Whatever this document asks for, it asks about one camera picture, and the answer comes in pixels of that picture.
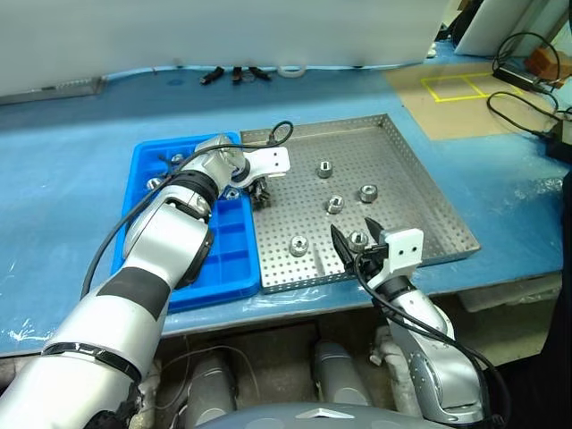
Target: blue plastic tray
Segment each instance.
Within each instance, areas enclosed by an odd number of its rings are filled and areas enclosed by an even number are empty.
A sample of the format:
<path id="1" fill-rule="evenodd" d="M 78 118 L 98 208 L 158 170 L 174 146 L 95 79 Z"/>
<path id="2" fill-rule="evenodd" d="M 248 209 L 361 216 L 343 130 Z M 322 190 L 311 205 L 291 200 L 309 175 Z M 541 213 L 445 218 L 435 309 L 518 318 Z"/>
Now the blue plastic tray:
<path id="1" fill-rule="evenodd" d="M 166 171 L 167 166 L 159 155 L 166 159 L 175 154 L 188 156 L 197 144 L 215 135 L 154 140 L 137 145 L 131 159 L 122 214 L 129 212 L 147 194 L 149 179 Z M 233 143 L 240 142 L 237 134 L 226 135 Z M 197 280 L 173 292 L 169 312 L 248 297 L 260 288 L 260 266 L 248 195 L 242 193 L 234 200 L 219 199 L 212 208 L 208 226 L 214 234 L 213 246 Z M 123 228 L 117 235 L 112 273 L 123 264 L 125 232 Z"/>

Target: blue table surface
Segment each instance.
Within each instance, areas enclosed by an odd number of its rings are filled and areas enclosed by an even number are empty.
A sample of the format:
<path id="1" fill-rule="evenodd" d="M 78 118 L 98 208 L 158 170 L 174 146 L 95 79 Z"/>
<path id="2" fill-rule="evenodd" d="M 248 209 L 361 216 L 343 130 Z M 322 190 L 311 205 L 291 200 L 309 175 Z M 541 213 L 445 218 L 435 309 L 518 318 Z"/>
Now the blue table surface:
<path id="1" fill-rule="evenodd" d="M 475 59 L 433 60 L 450 61 Z M 121 212 L 132 150 L 149 139 L 387 113 L 482 245 L 468 259 L 417 270 L 419 288 L 453 292 L 561 268 L 559 192 L 568 168 L 535 139 L 431 141 L 379 70 L 311 70 L 240 86 L 225 77 L 208 87 L 198 85 L 202 74 L 137 74 L 111 80 L 98 96 L 0 106 L 0 355 L 40 350 L 78 303 L 89 261 Z M 558 96 L 569 93 L 566 86 Z M 353 281 L 259 294 L 169 315 L 164 333 L 368 302 Z"/>

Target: orange object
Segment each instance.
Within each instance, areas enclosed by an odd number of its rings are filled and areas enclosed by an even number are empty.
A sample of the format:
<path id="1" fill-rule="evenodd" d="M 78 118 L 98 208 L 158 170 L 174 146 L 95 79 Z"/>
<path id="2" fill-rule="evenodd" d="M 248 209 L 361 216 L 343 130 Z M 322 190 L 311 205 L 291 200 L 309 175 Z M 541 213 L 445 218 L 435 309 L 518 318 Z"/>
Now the orange object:
<path id="1" fill-rule="evenodd" d="M 560 88 L 564 81 L 572 74 L 572 58 L 558 51 L 560 59 L 560 81 L 554 82 L 554 86 Z M 555 80 L 558 71 L 554 53 L 543 47 L 537 47 L 532 54 L 525 59 L 526 69 L 542 79 Z"/>

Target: white wall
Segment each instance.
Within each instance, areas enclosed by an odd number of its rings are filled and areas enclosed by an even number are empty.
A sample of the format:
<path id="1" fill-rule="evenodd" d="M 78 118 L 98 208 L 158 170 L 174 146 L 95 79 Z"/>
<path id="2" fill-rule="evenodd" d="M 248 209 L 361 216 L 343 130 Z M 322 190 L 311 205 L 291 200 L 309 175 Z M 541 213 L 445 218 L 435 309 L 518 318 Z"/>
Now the white wall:
<path id="1" fill-rule="evenodd" d="M 458 9 L 458 6 L 461 4 L 461 0 L 449 0 L 449 4 L 447 4 L 447 8 L 445 9 L 445 14 L 443 15 L 443 23 L 449 26 L 457 15 L 461 13 Z"/>
<path id="2" fill-rule="evenodd" d="M 457 54 L 495 55 L 510 34 L 532 31 L 546 36 L 567 10 L 568 0 L 484 0 L 456 49 Z M 515 56 L 527 56 L 541 44 L 523 37 Z"/>
<path id="3" fill-rule="evenodd" d="M 552 44 L 559 51 L 564 52 L 568 56 L 572 56 L 572 32 L 570 32 L 570 26 L 568 23 L 560 29 L 560 32 L 556 35 Z"/>
<path id="4" fill-rule="evenodd" d="M 448 0 L 0 0 L 0 95 L 128 69 L 423 61 Z"/>

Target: power adapter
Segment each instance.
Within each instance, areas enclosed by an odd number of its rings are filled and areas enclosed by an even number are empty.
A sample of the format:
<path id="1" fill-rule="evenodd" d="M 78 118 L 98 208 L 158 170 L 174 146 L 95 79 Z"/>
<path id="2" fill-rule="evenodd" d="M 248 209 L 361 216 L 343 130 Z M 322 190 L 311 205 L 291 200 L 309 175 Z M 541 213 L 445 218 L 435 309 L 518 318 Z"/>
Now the power adapter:
<path id="1" fill-rule="evenodd" d="M 547 137 L 546 155 L 572 164 L 572 122 L 558 121 Z"/>
<path id="2" fill-rule="evenodd" d="M 492 76 L 504 80 L 524 91 L 538 91 L 539 79 L 528 71 L 520 70 L 510 64 L 503 64 L 492 72 Z"/>

